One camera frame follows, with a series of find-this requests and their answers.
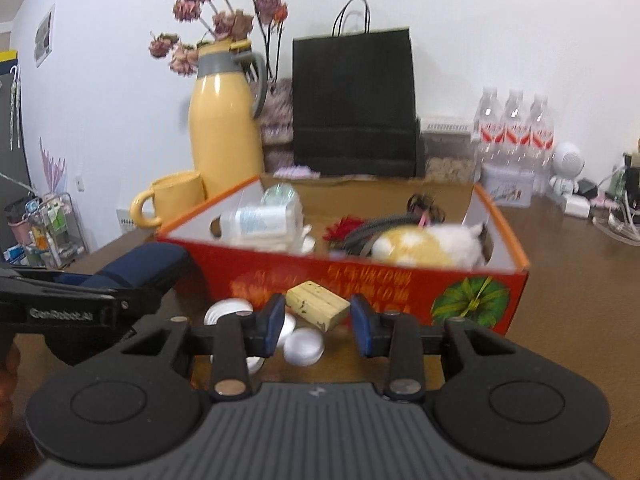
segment wooden table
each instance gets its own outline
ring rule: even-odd
[[[527,210],[505,209],[505,215],[532,261],[531,275],[508,337],[518,344],[584,375],[606,394],[612,421],[596,463],[620,480],[640,478],[640,250],[613,241],[587,221],[566,218],[546,200]],[[94,272],[142,243],[133,232],[79,262],[73,270]],[[170,292],[160,316],[188,311],[202,317],[206,305],[185,306]],[[50,354],[42,338],[18,336],[23,364],[15,396],[12,436],[0,447],[0,478],[23,478],[39,462],[24,427],[30,394],[65,365]],[[195,378],[207,380],[207,359]],[[442,380],[437,358],[426,358],[430,386]],[[385,374],[383,360],[364,360],[345,328],[326,338],[326,352],[311,368],[292,367],[281,352],[267,361],[256,381],[372,381]]]

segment water bottle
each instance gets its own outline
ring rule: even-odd
[[[480,180],[482,165],[492,162],[499,154],[502,134],[502,107],[498,102],[498,89],[485,87],[474,120],[474,137],[479,140],[476,182]]]
[[[533,192],[544,195],[551,178],[554,145],[554,124],[546,96],[536,95],[529,115],[530,149],[533,161]]]
[[[523,92],[511,90],[504,105],[502,117],[502,142],[504,148],[499,157],[502,165],[521,171],[533,171],[529,155],[529,126],[522,103]]]

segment small picture frame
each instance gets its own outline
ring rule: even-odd
[[[52,30],[53,30],[53,12],[56,6],[53,5],[44,19],[40,22],[35,37],[35,48],[33,49],[33,59],[36,66],[40,66],[47,59],[53,50]]]

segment yellow mug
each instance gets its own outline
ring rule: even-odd
[[[142,215],[142,206],[150,198],[153,200],[156,216],[147,219]],[[175,220],[203,203],[204,199],[200,172],[182,171],[153,181],[150,189],[133,199],[129,214],[137,226],[150,229]]]

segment bottle label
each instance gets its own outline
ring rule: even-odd
[[[502,142],[502,128],[498,123],[480,123],[482,142]]]
[[[529,144],[529,128],[526,124],[508,124],[504,127],[504,142],[507,144]]]
[[[554,131],[544,128],[532,128],[531,144],[541,150],[550,150],[554,145]]]
[[[286,206],[256,206],[238,210],[241,236],[272,237],[287,234]]]

